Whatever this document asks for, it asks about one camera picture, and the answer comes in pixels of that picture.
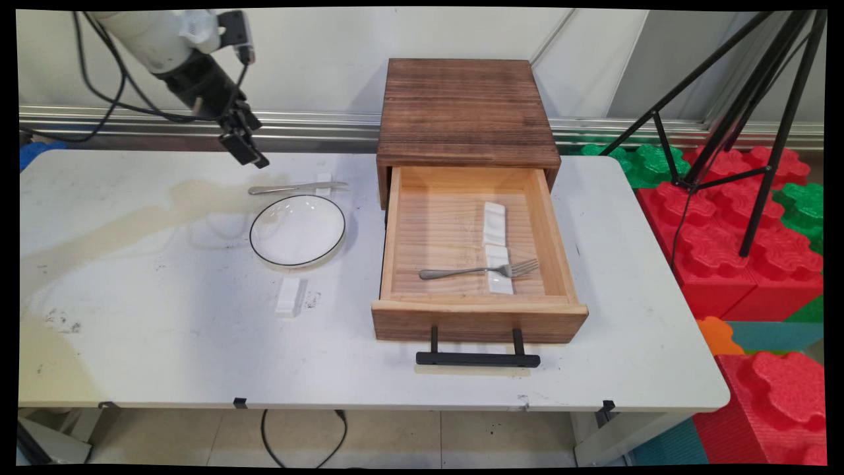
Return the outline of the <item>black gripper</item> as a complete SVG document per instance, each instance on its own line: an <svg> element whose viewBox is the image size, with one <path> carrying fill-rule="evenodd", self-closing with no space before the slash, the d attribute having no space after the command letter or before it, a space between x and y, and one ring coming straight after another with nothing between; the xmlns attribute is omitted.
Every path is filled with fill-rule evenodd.
<svg viewBox="0 0 844 475"><path fill-rule="evenodd" d="M262 127L261 121L251 111L247 97L241 89L249 65L241 70L238 81L232 80L210 55L194 51L187 60L166 73L156 73L193 112L195 120L219 121L222 130L219 142L241 165L258 169L270 164L257 147L253 133Z"/></svg>

